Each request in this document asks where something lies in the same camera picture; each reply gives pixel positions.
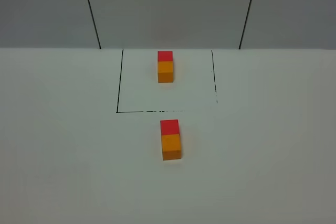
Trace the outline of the orange template block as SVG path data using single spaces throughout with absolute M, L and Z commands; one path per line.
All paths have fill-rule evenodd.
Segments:
M 157 63 L 158 83 L 172 83 L 174 81 L 173 61 L 159 61 Z

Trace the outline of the red template block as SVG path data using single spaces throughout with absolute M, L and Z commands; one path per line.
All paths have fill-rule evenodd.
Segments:
M 158 62 L 161 61 L 173 61 L 173 51 L 158 51 Z

